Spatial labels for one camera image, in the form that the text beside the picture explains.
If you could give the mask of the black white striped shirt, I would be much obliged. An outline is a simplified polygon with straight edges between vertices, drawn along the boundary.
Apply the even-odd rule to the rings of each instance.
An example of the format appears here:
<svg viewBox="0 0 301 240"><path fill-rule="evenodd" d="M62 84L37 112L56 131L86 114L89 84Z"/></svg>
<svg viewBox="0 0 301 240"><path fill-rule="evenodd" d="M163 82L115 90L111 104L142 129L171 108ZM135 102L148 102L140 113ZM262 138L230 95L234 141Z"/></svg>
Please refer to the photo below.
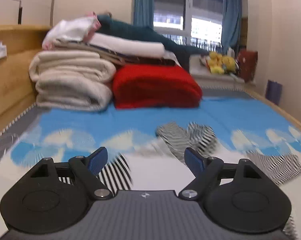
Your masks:
<svg viewBox="0 0 301 240"><path fill-rule="evenodd" d="M128 131L96 147L67 136L58 163L72 185L60 198L58 229L72 239L297 239L291 203L280 190L301 175L293 154L249 151L238 163L211 153L214 131L171 122L156 138Z"/></svg>

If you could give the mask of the blue white patterned bedsheet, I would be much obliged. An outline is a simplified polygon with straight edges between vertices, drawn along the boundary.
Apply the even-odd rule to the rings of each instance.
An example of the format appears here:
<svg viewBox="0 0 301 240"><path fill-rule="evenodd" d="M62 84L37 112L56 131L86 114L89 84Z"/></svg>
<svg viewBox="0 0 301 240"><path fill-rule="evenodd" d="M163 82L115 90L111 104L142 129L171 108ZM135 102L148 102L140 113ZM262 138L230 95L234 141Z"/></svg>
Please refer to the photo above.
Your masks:
<svg viewBox="0 0 301 240"><path fill-rule="evenodd" d="M198 108L115 109L101 113L29 106L0 132L0 199L43 157L66 161L99 146L110 163L122 155L131 169L134 189L176 189L190 181L186 166L156 136L170 122L212 127L214 155L233 162L241 157L278 158L286 175L282 190L292 205L291 231L301 239L301 128L251 94L205 89ZM0 236L7 228L0 215Z"/></svg>

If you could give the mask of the purple box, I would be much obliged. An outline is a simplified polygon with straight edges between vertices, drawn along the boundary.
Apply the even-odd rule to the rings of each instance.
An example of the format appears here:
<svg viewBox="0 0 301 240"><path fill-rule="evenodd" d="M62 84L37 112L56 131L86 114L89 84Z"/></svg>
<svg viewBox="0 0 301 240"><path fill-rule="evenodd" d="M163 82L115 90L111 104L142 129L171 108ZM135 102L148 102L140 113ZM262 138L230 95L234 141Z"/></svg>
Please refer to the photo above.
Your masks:
<svg viewBox="0 0 301 240"><path fill-rule="evenodd" d="M282 84L268 80L265 91L265 98L271 101L272 103L279 105L282 95L282 88Z"/></svg>

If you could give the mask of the wooden headboard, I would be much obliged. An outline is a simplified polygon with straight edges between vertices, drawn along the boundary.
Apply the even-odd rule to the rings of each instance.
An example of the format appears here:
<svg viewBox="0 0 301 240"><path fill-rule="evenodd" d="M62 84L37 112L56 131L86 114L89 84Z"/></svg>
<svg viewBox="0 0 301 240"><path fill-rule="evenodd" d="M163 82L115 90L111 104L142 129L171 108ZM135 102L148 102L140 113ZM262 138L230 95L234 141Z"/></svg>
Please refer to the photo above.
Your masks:
<svg viewBox="0 0 301 240"><path fill-rule="evenodd" d="M7 47L7 57L0 59L0 136L35 103L28 68L49 30L40 25L0 25L0 42Z"/></svg>

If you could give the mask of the cream folded blanket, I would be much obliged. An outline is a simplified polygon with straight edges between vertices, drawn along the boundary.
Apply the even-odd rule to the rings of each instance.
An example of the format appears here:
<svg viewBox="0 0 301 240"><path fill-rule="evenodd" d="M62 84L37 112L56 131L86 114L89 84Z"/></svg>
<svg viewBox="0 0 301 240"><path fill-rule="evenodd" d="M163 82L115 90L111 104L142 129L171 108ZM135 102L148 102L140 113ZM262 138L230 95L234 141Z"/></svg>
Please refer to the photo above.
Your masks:
<svg viewBox="0 0 301 240"><path fill-rule="evenodd" d="M84 50L43 50L29 65L37 106L98 112L112 99L113 63Z"/></svg>

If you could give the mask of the yellow plush toys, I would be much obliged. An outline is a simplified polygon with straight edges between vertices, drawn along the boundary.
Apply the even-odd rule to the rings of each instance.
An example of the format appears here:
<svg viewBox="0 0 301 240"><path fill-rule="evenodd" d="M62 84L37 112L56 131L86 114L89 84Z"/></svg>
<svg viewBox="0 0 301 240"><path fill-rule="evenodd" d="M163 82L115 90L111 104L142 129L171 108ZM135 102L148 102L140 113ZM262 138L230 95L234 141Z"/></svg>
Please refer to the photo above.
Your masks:
<svg viewBox="0 0 301 240"><path fill-rule="evenodd" d="M204 64L211 74L235 74L239 69L234 58L216 51L209 52L208 56L204 58Z"/></svg>

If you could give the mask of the dark red patterned bag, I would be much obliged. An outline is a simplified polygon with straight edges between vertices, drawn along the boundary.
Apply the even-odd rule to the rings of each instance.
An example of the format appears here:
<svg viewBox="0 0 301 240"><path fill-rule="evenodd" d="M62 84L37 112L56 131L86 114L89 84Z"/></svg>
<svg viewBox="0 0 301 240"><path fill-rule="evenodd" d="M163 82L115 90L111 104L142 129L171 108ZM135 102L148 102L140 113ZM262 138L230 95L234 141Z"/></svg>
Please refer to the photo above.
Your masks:
<svg viewBox="0 0 301 240"><path fill-rule="evenodd" d="M245 81L245 83L252 81L255 77L255 71L258 62L258 52L241 49L239 51L237 60L240 68L239 76Z"/></svg>

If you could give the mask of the red folded blanket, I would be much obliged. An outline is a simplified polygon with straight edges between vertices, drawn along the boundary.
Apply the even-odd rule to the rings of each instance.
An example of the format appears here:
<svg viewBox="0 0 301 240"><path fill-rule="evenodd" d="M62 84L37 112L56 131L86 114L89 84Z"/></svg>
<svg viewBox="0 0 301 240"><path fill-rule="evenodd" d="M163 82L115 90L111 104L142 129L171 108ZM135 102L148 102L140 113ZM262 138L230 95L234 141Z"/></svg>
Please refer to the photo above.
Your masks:
<svg viewBox="0 0 301 240"><path fill-rule="evenodd" d="M196 108L202 98L200 86L180 66L127 64L114 75L112 91L117 109Z"/></svg>

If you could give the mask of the white folded bedding stack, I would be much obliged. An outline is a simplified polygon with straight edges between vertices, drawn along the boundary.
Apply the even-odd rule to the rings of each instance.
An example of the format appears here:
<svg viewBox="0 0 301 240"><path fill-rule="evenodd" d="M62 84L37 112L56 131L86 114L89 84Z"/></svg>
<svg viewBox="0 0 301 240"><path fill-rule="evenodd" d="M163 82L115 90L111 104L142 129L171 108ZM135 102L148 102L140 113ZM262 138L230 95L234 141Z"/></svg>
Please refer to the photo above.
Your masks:
<svg viewBox="0 0 301 240"><path fill-rule="evenodd" d="M95 33L89 42L60 38L53 44L59 48L93 51L101 58L122 66L129 63L179 65L175 54L165 50L160 42L133 41Z"/></svg>

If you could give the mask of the white pink folded cloth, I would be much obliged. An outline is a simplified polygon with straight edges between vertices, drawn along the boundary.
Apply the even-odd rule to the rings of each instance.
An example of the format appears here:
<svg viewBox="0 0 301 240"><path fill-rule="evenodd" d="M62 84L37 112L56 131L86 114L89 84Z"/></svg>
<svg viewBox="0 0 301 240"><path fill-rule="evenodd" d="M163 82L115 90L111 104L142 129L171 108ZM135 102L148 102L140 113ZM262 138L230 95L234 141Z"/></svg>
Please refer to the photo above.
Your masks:
<svg viewBox="0 0 301 240"><path fill-rule="evenodd" d="M94 12L74 20L62 20L47 33L42 42L42 49L52 50L56 40L89 42L101 26Z"/></svg>

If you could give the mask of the blue curtain right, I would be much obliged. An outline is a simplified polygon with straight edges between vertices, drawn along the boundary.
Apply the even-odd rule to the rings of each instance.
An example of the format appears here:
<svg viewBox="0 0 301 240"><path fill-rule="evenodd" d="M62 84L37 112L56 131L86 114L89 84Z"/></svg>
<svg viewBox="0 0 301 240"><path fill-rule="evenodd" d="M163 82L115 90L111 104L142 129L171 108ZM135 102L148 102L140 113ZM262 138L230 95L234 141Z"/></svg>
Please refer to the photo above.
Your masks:
<svg viewBox="0 0 301 240"><path fill-rule="evenodd" d="M242 0L223 0L221 46L224 54L238 46L241 22Z"/></svg>

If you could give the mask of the blue curtain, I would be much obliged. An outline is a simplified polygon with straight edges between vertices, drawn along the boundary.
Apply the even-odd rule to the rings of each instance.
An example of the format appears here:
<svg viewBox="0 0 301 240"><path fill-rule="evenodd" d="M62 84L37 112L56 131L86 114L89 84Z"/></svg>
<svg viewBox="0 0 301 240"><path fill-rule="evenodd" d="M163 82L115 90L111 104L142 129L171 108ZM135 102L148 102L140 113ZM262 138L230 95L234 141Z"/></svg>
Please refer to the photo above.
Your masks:
<svg viewBox="0 0 301 240"><path fill-rule="evenodd" d="M133 24L153 29L154 0L134 0Z"/></svg>
<svg viewBox="0 0 301 240"><path fill-rule="evenodd" d="M224 54L238 46L241 22L242 0L223 0L221 46Z"/></svg>

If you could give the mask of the blue curtain left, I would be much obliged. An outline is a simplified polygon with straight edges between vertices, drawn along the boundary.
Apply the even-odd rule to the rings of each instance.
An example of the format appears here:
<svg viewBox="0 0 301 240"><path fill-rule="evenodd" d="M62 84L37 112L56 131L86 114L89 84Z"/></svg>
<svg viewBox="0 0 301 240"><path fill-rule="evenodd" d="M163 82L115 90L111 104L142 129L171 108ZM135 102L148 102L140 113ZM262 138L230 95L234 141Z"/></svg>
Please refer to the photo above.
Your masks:
<svg viewBox="0 0 301 240"><path fill-rule="evenodd" d="M134 0L133 24L153 29L154 0Z"/></svg>

